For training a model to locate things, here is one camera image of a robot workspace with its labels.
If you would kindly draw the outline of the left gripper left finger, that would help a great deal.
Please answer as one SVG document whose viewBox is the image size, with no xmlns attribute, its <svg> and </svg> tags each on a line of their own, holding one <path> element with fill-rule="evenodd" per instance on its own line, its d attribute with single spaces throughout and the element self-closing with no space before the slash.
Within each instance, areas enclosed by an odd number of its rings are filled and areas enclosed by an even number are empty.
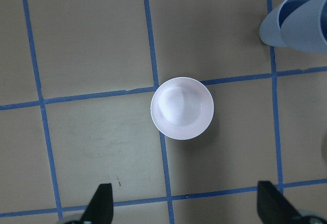
<svg viewBox="0 0 327 224">
<path fill-rule="evenodd" d="M 100 184 L 84 211 L 81 223 L 112 223 L 113 221 L 112 185 Z"/>
</svg>

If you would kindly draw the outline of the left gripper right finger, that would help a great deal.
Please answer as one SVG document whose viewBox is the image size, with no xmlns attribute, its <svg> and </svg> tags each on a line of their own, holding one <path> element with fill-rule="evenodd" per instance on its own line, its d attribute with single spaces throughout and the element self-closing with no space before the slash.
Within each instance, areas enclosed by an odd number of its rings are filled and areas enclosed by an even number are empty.
<svg viewBox="0 0 327 224">
<path fill-rule="evenodd" d="M 270 181 L 258 181 L 257 213 L 262 223 L 297 223 L 302 219 Z"/>
</svg>

